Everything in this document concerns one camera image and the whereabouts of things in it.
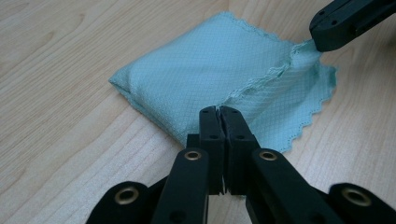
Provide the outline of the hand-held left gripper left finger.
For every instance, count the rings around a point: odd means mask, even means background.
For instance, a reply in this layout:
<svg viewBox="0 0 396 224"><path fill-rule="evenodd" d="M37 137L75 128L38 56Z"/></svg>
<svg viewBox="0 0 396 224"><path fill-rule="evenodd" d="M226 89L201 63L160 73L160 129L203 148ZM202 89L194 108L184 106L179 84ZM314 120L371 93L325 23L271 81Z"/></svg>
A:
<svg viewBox="0 0 396 224"><path fill-rule="evenodd" d="M208 154L209 194L223 194L224 133L219 112L214 106L199 112L199 132L188 134L187 147L198 147Z"/></svg>

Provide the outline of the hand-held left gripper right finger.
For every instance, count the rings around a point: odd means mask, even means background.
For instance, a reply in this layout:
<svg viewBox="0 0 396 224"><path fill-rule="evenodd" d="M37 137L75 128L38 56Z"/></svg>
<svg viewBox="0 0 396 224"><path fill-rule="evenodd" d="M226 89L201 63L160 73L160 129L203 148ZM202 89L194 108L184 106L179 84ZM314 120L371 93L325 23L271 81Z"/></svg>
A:
<svg viewBox="0 0 396 224"><path fill-rule="evenodd" d="M225 186L232 195L248 191L248 162L251 152L260 147L242 113L237 109L220 108L222 130L225 134Z"/></svg>

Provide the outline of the light blue checked cloth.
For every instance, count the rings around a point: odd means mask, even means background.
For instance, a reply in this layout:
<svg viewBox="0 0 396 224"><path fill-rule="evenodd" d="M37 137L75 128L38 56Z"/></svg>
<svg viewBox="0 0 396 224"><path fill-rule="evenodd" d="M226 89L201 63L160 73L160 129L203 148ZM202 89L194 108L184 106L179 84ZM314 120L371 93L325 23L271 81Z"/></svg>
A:
<svg viewBox="0 0 396 224"><path fill-rule="evenodd" d="M239 110L259 144L292 147L336 87L313 41L293 43L230 12L125 65L110 83L180 144L207 106Z"/></svg>

